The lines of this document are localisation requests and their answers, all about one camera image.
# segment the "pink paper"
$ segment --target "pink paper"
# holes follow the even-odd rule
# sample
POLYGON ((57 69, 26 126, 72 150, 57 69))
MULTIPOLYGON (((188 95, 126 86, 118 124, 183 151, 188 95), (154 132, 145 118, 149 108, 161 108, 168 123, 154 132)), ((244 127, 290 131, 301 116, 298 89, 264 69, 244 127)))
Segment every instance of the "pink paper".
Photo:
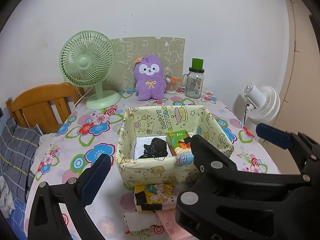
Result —
POLYGON ((156 211, 160 222, 162 223, 165 231, 168 233, 172 240, 185 240, 192 235, 179 226, 175 219, 176 209, 158 210, 156 211))

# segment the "cotton swab container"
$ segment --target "cotton swab container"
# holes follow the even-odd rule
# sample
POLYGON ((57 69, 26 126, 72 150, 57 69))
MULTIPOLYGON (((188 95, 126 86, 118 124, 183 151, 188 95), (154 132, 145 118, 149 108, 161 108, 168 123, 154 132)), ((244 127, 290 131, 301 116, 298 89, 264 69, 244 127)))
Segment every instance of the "cotton swab container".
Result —
POLYGON ((165 89, 165 92, 167 94, 174 94, 177 89, 177 83, 181 82, 181 79, 166 76, 165 82, 167 83, 167 88, 165 89))

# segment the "floral tablecloth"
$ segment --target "floral tablecloth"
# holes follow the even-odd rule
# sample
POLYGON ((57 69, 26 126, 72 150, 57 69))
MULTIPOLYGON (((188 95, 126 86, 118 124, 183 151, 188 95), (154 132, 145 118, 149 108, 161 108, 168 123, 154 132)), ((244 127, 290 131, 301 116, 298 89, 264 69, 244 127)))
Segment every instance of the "floral tablecloth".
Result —
MULTIPOLYGON (((93 203, 85 209, 106 239, 170 239, 162 226, 153 226, 139 232, 128 232, 122 214, 133 212, 133 190, 126 188, 114 163, 118 132, 124 111, 132 106, 205 105, 234 145, 231 159, 238 170, 278 174, 278 169, 252 133, 212 93, 204 90, 200 99, 186 98, 178 89, 176 94, 163 100, 138 101, 133 91, 121 91, 121 100, 102 110, 78 107, 61 126, 41 162, 32 184, 25 210, 24 228, 28 233, 30 210, 37 187, 41 181, 49 185, 65 183, 78 178, 85 168, 97 160, 101 153, 110 155, 112 167, 93 203)), ((74 240, 80 237, 61 204, 63 218, 74 240)))

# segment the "white fan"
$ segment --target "white fan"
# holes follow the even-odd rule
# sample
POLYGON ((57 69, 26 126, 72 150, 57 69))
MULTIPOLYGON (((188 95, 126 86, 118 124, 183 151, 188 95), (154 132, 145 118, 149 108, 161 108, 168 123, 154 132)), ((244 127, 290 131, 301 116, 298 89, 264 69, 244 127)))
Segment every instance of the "white fan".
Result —
POLYGON ((254 106, 248 112, 248 118, 252 123, 268 123, 278 114, 280 98, 273 87, 262 86, 257 88, 254 84, 248 84, 244 87, 243 94, 254 106))

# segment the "chair backrest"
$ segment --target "chair backrest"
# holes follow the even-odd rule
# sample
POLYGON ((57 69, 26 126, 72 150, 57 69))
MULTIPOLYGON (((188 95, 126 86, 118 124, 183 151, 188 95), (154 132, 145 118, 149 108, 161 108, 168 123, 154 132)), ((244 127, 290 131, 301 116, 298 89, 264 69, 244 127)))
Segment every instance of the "chair backrest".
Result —
POLYGON ((51 100, 57 108, 62 122, 71 114, 67 97, 72 97, 74 103, 80 99, 77 87, 69 83, 44 85, 23 92, 14 101, 6 101, 10 115, 23 127, 38 124, 45 133, 57 132, 61 126, 54 116, 51 100))

